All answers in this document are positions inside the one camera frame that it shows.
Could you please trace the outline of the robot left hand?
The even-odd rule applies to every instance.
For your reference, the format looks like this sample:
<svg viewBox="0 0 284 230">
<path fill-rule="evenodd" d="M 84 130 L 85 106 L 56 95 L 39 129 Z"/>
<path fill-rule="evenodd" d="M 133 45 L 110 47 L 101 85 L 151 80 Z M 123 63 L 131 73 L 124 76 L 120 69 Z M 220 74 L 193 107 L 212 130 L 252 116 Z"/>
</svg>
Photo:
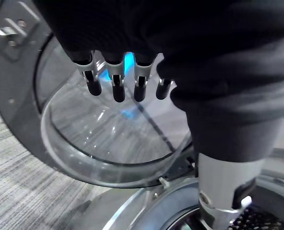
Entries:
<svg viewBox="0 0 284 230">
<path fill-rule="evenodd" d="M 226 229 L 284 120 L 284 0 L 36 0 L 70 59 L 109 64 L 125 52 L 159 77 L 184 111 L 198 154 L 200 210 Z"/>
</svg>

